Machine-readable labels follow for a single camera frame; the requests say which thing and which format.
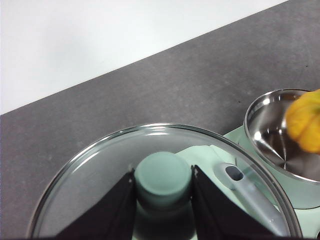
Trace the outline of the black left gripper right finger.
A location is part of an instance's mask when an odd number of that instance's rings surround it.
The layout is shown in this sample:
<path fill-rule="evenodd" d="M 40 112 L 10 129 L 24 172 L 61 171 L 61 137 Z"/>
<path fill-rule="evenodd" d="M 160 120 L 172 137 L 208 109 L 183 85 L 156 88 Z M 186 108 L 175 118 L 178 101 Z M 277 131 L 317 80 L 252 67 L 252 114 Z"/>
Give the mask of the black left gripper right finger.
<path fill-rule="evenodd" d="M 191 167 L 191 204 L 199 240 L 275 240 L 274 233 L 233 203 L 200 169 Z"/>

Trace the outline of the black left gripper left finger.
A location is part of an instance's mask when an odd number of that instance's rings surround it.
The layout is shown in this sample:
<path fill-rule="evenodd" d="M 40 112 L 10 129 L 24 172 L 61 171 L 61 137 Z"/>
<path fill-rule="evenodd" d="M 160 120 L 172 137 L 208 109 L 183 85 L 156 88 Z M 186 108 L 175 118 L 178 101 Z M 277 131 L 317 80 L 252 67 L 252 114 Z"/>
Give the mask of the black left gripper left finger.
<path fill-rule="evenodd" d="M 137 209 L 134 172 L 120 180 L 80 217 L 60 233 L 57 240 L 130 240 Z"/>

